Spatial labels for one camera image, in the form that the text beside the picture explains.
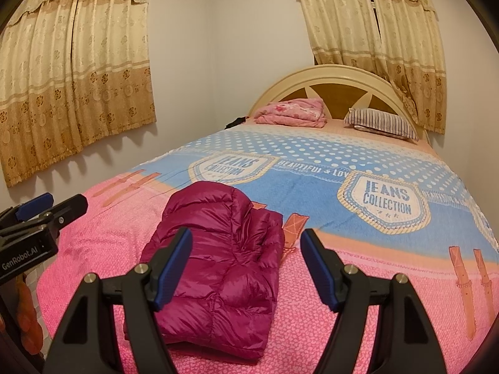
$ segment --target folded pink blanket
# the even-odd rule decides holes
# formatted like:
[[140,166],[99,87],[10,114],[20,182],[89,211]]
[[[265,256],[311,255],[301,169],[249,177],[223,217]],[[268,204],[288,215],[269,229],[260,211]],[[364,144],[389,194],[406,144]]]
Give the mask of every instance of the folded pink blanket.
[[326,125],[324,101],[321,98],[296,98],[282,103],[269,103],[254,115],[256,123],[289,127],[322,128]]

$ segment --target screw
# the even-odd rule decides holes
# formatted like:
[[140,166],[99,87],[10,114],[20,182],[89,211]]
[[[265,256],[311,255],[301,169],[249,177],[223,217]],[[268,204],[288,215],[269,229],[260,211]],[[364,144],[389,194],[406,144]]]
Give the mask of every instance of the screw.
[[134,268],[134,271],[137,274],[145,274],[149,270],[149,266],[147,264],[141,263],[137,264]]
[[399,273],[395,276],[395,279],[399,284],[407,284],[409,282],[409,279],[405,274]]
[[95,273],[89,273],[83,278],[83,281],[87,284],[92,284],[96,279],[97,275]]
[[343,269],[345,270],[345,273],[350,274],[351,276],[359,272],[357,266],[354,266],[353,264],[347,264]]

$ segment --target headboard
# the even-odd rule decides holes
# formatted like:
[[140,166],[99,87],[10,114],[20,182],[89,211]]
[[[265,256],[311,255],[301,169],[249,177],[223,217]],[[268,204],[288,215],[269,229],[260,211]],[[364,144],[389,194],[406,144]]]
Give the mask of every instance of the headboard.
[[420,139],[429,143],[428,133],[416,125],[390,83],[350,66],[319,65],[290,74],[270,87],[249,115],[270,102],[316,97],[324,100],[328,118],[343,119],[349,108],[374,108],[395,113],[412,125]]

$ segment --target bedspread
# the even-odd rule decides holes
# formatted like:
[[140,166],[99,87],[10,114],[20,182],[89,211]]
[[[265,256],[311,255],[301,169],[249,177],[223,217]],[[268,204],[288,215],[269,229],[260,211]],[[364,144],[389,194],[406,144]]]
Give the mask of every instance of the bedspread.
[[[189,143],[86,193],[88,213],[63,232],[38,298],[51,335],[89,271],[124,274],[150,239],[169,197],[196,181],[244,192],[284,216],[286,258],[269,344],[253,367],[172,351],[179,373],[311,374],[335,315],[321,304],[301,257],[304,227],[366,274],[407,274],[441,343],[448,372],[471,359],[499,309],[499,245],[461,180],[426,144],[346,130],[248,123]],[[116,326],[123,310],[116,307]],[[356,366],[369,363],[377,308],[369,312]],[[127,372],[130,346],[119,333]]]

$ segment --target beige curtain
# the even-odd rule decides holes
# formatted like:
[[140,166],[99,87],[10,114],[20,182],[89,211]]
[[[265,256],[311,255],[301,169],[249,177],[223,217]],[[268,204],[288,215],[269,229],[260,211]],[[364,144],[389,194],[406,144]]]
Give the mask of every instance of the beige curtain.
[[382,73],[381,40],[370,0],[300,0],[318,64]]
[[390,82],[414,121],[445,133],[447,76],[431,0],[375,0]]
[[25,0],[0,36],[7,185],[155,121],[147,0]]

